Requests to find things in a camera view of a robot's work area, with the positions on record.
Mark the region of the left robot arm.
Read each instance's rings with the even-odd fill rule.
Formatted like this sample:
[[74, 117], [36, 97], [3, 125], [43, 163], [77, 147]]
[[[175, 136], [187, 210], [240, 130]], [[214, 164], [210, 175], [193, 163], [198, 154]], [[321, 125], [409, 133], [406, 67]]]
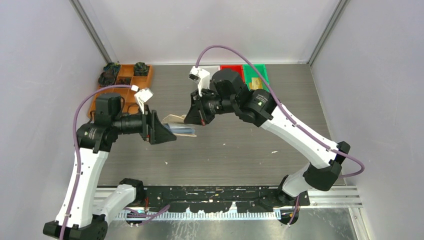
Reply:
[[145, 107], [138, 113], [124, 114], [122, 97], [116, 92], [102, 93], [96, 98], [93, 119], [73, 128], [72, 175], [59, 213], [43, 227], [46, 236], [58, 240], [103, 240], [109, 224], [125, 207], [145, 203], [143, 182], [125, 178], [105, 200], [94, 204], [100, 173], [120, 135], [139, 134], [151, 145], [176, 140], [155, 110]]

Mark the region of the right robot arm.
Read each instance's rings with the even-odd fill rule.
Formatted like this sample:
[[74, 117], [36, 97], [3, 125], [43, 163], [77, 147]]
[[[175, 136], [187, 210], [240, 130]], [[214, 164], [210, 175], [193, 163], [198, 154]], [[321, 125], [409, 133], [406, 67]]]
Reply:
[[302, 127], [286, 108], [279, 109], [270, 92], [250, 90], [239, 73], [229, 68], [210, 74], [194, 66], [189, 78], [197, 83], [197, 90], [190, 94], [185, 124], [206, 126], [216, 115], [234, 113], [243, 122], [280, 137], [308, 159], [308, 165], [283, 178], [277, 192], [281, 204], [291, 205], [311, 188], [329, 191], [337, 181], [344, 154], [350, 149], [347, 143], [336, 143], [308, 126]]

